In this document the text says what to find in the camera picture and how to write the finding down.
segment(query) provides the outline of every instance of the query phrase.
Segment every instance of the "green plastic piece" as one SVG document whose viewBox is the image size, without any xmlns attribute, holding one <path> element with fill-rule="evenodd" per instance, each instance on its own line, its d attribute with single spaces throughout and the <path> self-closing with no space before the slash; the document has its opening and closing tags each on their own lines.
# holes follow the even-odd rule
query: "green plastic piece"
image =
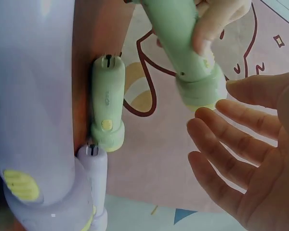
<svg viewBox="0 0 289 231">
<path fill-rule="evenodd" d="M 176 73 L 183 102 L 192 110 L 227 97 L 225 76 L 213 53 L 199 56 L 192 47 L 198 21 L 194 0 L 133 0 L 141 3 Z"/>
<path fill-rule="evenodd" d="M 107 152 L 119 149 L 124 142 L 122 109 L 125 65 L 120 57 L 106 55 L 94 62 L 92 72 L 92 105 L 94 122 L 91 133 Z"/>
</svg>

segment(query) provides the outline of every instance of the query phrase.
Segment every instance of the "play mat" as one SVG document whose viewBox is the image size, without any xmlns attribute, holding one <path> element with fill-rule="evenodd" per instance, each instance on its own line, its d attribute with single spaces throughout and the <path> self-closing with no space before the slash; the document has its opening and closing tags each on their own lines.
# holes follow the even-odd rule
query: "play mat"
<svg viewBox="0 0 289 231">
<path fill-rule="evenodd" d="M 289 0 L 254 0 L 243 18 L 225 28 L 212 50 L 227 79 L 289 72 Z M 107 193 L 152 205 L 220 212 L 190 169 L 187 154 L 196 148 L 185 125 L 193 113 L 181 102 L 174 70 L 140 5 L 122 53 L 126 137 L 123 147 L 109 155 Z"/>
</svg>

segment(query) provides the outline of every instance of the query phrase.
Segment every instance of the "light green plastic toy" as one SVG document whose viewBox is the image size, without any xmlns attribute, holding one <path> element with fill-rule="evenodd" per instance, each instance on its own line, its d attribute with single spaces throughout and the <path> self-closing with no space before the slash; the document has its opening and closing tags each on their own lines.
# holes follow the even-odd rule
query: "light green plastic toy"
<svg viewBox="0 0 289 231">
<path fill-rule="evenodd" d="M 176 73 L 176 84 L 184 104 L 192 111 L 215 108 L 227 97 L 224 74 L 214 60 L 196 54 L 191 37 L 198 21 L 194 0 L 125 0 L 142 4 Z"/>
<path fill-rule="evenodd" d="M 114 152 L 124 142 L 122 109 L 125 66 L 118 56 L 105 55 L 93 64 L 92 105 L 94 122 L 91 133 L 97 144 Z"/>
</svg>

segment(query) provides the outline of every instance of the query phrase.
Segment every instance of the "plastic toy part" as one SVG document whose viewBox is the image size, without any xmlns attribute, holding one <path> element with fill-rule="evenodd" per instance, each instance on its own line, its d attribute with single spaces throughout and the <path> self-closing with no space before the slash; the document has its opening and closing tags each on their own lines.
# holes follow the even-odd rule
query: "plastic toy part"
<svg viewBox="0 0 289 231">
<path fill-rule="evenodd" d="M 84 166 L 91 183 L 95 214 L 90 230 L 106 231 L 108 214 L 104 204 L 107 182 L 107 153 L 101 147 L 86 145 L 78 151 L 78 159 Z"/>
<path fill-rule="evenodd" d="M 194 0 L 127 0 L 141 3 L 177 76 L 176 84 L 185 105 L 194 111 L 213 108 L 227 97 L 224 74 L 210 50 L 206 57 L 193 50 L 191 37 L 198 21 Z"/>
<path fill-rule="evenodd" d="M 94 62 L 92 73 L 92 136 L 99 147 L 114 152 L 124 142 L 125 66 L 119 56 L 105 55 Z"/>
</svg>

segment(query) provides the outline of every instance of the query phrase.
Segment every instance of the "hand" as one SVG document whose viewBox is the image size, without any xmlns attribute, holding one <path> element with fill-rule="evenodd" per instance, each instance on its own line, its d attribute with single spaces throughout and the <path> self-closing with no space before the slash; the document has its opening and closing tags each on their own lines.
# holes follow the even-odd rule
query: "hand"
<svg viewBox="0 0 289 231">
<path fill-rule="evenodd" d="M 201 17 L 193 35 L 193 47 L 199 55 L 204 55 L 224 27 L 244 16 L 251 6 L 251 0 L 195 0 L 194 2 Z"/>
<path fill-rule="evenodd" d="M 243 103 L 277 109 L 274 116 L 229 100 L 216 104 L 229 119 L 278 145 L 257 140 L 210 109 L 200 108 L 187 124 L 200 150 L 188 156 L 194 175 L 210 198 L 247 230 L 289 231 L 289 73 L 231 81 L 227 89 Z M 254 165 L 237 160 L 221 142 Z M 229 187 L 209 161 L 246 193 Z"/>
</svg>

